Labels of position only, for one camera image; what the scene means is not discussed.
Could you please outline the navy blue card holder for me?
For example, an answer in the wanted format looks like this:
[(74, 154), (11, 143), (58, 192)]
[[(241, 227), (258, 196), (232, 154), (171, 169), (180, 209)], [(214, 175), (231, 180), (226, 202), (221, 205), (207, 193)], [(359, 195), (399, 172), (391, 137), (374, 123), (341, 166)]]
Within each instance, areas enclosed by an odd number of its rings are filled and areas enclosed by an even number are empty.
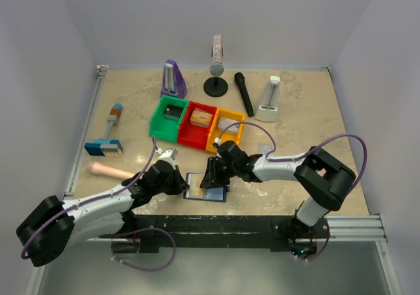
[(187, 173), (186, 181), (189, 189), (183, 194), (183, 199), (210, 202), (225, 202), (229, 186), (201, 188), (200, 183), (204, 177), (202, 173)]

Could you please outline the white silver credit card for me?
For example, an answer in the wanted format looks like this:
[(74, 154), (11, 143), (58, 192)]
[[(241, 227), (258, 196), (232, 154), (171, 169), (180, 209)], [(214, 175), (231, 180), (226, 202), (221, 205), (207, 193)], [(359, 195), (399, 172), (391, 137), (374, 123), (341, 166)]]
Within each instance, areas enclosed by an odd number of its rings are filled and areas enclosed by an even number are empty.
[(259, 143), (259, 152), (261, 154), (266, 154), (266, 153), (270, 152), (273, 148), (274, 147), (273, 147), (272, 144)]

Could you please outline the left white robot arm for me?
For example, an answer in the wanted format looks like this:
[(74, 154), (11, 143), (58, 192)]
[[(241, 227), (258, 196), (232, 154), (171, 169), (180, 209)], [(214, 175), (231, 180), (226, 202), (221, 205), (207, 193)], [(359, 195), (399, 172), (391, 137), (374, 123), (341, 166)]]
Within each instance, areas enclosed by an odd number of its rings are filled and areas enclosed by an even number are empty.
[(133, 209), (158, 194), (178, 195), (188, 190), (179, 167), (158, 160), (114, 188), (82, 199), (43, 199), (16, 229), (21, 258), (44, 266), (71, 246), (104, 235), (131, 236), (136, 229)]

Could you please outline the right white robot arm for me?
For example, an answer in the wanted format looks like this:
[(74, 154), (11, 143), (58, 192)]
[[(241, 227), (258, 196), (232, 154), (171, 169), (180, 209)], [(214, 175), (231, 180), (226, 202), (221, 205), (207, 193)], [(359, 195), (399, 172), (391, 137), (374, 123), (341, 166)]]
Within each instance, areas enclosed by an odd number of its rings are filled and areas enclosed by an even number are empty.
[(328, 212), (340, 210), (356, 181), (349, 167), (319, 147), (290, 158), (267, 158), (263, 154), (248, 155), (235, 142), (227, 141), (217, 147), (215, 156), (208, 158), (200, 187), (227, 186), (233, 177), (248, 183), (273, 180), (300, 183), (309, 197), (292, 222), (293, 232), (299, 237), (313, 233), (318, 220)]

